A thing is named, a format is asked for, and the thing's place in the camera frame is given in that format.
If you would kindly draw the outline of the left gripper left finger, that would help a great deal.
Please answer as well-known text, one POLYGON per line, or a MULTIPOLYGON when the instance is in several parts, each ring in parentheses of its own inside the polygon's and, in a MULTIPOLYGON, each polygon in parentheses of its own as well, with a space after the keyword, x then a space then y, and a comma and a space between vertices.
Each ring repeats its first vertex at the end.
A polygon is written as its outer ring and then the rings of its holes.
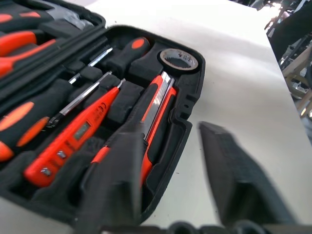
POLYGON ((93 173, 75 234, 100 234, 104 227, 139 225, 142 149, 139 133, 119 135, 93 173))

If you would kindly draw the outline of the black electrical tape roll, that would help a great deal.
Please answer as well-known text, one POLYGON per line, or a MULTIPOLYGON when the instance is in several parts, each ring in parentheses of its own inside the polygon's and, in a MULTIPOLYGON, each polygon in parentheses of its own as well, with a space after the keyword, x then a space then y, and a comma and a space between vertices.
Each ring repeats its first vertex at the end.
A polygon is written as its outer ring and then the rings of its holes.
POLYGON ((170 74, 191 73, 199 66, 199 62, 193 55, 175 48, 162 50, 159 53, 158 60, 163 65, 164 71, 170 74))

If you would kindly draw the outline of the long orange black screwdriver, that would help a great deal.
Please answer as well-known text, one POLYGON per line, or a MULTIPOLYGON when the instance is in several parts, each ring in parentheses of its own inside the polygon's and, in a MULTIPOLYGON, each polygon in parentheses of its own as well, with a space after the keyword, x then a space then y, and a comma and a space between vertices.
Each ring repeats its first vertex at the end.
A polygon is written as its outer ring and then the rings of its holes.
MULTIPOLYGON (((123 77, 129 65, 136 59, 145 55, 150 48, 150 43, 145 37, 139 37, 129 42, 122 51, 115 57, 106 60, 106 69, 111 71, 117 77, 123 77)), ((87 67, 94 67, 98 64, 105 56, 107 56, 113 48, 109 48, 106 51, 98 55, 92 60, 87 67)), ((70 84, 75 83, 81 74, 77 73, 71 79, 68 80, 70 84)))

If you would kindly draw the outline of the orange voltage tester pen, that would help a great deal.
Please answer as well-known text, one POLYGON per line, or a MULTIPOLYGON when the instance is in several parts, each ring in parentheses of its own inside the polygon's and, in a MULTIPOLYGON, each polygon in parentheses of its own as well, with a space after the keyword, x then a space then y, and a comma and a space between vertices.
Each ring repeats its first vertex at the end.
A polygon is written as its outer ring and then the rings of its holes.
POLYGON ((83 110, 24 170, 27 181, 47 187, 66 161, 99 128, 125 79, 83 110))

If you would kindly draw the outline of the black tool case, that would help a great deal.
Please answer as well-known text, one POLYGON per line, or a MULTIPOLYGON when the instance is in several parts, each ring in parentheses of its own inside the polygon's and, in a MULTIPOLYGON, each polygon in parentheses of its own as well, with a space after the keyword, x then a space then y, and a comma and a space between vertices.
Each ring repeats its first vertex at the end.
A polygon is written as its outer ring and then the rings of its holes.
MULTIPOLYGON (((4 227, 4 221, 8 219, 4 203, 28 215, 38 215, 75 227, 89 183, 100 164, 89 174, 91 161, 109 137, 126 122, 153 79, 165 72, 158 60, 159 53, 167 48, 180 49, 193 55, 199 66, 187 74, 166 72, 175 80, 173 88, 176 95, 170 101, 169 109, 161 120, 160 132, 153 141, 155 148, 152 150, 156 157, 152 168, 144 183, 140 183, 141 224, 157 207, 185 148, 192 128, 189 116, 203 86, 204 57, 185 45, 139 28, 123 25, 108 27, 101 15, 64 0, 0 0, 0 14, 31 11, 39 13, 43 20, 34 28, 17 31, 42 30, 46 40, 56 39, 57 42, 18 62, 12 72, 0 77, 0 120, 30 98, 46 91, 56 80, 68 81, 81 72, 81 77, 72 84, 73 89, 61 106, 63 109, 108 72, 106 60, 117 56, 129 42, 145 37, 150 48, 145 55, 129 65, 123 77, 117 77, 113 73, 106 76, 56 126, 45 126, 28 144, 17 149, 10 160, 0 162, 0 228, 4 227), (98 64, 87 67, 92 60, 111 47, 113 50, 98 64), (23 175, 24 170, 83 110, 116 87, 122 79, 125 82, 99 128, 66 161, 52 183, 47 187, 37 187, 27 181, 23 175)), ((0 31, 0 36, 11 32, 0 31)), ((117 134, 117 140, 120 134, 127 132, 139 133, 141 137, 142 129, 142 123, 128 127, 117 134)))

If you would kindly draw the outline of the orange handled pliers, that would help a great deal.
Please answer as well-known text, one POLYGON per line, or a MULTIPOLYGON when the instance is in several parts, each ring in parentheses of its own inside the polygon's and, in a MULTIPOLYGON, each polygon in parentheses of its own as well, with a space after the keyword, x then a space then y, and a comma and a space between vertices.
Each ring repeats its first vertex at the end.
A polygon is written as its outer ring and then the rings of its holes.
POLYGON ((42 30, 17 31, 0 36, 0 77, 12 72, 18 62, 56 42, 56 39, 46 40, 42 30), (35 44, 36 47, 17 55, 8 56, 11 52, 28 44, 35 44))

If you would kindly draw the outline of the short orange black screwdriver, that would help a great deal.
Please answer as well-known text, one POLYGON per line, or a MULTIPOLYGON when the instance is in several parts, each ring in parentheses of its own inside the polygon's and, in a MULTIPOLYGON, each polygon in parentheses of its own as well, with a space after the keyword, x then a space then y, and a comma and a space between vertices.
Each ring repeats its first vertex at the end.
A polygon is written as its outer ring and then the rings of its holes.
POLYGON ((54 127, 82 102, 99 83, 112 72, 105 73, 66 107, 61 106, 70 95, 73 85, 62 79, 56 80, 50 88, 30 98, 7 113, 0 120, 0 162, 10 160, 17 149, 28 144, 45 126, 54 127))

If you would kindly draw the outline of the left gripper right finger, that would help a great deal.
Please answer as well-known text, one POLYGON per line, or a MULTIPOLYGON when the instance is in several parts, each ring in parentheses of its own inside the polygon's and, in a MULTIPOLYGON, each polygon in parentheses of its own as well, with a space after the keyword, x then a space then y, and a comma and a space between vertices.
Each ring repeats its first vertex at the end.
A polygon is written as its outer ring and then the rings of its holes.
POLYGON ((224 226, 239 220, 294 224, 295 219, 261 167, 225 128, 200 122, 207 175, 224 226))

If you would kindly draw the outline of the orange black utility knife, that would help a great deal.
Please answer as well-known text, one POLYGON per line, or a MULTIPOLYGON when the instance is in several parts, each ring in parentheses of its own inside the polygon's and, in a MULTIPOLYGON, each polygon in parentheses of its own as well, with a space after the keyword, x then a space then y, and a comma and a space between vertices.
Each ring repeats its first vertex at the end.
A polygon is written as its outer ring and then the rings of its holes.
POLYGON ((88 170, 89 174, 109 153, 112 144, 117 140, 117 134, 126 130, 128 127, 133 127, 138 123, 142 123, 143 129, 140 133, 144 140, 144 156, 141 167, 140 183, 144 183, 156 157, 156 153, 152 150, 155 148, 153 141, 156 139, 156 134, 160 132, 161 120, 163 119, 166 110, 169 109, 168 105, 176 95, 176 91, 173 88, 174 82, 175 80, 166 72, 162 72, 162 74, 153 79, 132 109, 126 122, 109 137, 105 142, 104 147, 100 149, 93 158, 88 170))

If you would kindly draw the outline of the black office chair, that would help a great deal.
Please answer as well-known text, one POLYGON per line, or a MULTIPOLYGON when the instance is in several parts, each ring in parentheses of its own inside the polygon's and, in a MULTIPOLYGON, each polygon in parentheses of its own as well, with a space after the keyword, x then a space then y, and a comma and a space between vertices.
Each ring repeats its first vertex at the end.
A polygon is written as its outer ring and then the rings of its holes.
POLYGON ((277 61, 286 52, 289 45, 312 32, 312 2, 279 23, 268 37, 277 61))

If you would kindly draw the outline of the grey rack frame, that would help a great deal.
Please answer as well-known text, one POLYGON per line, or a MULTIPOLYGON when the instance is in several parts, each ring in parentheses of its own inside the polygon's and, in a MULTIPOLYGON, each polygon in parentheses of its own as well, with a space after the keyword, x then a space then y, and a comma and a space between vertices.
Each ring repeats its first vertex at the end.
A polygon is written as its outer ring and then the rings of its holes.
POLYGON ((295 105, 300 118, 309 117, 312 113, 312 44, 282 71, 282 75, 290 93, 301 98, 295 105), (294 88, 294 79, 308 87, 306 93, 294 88))

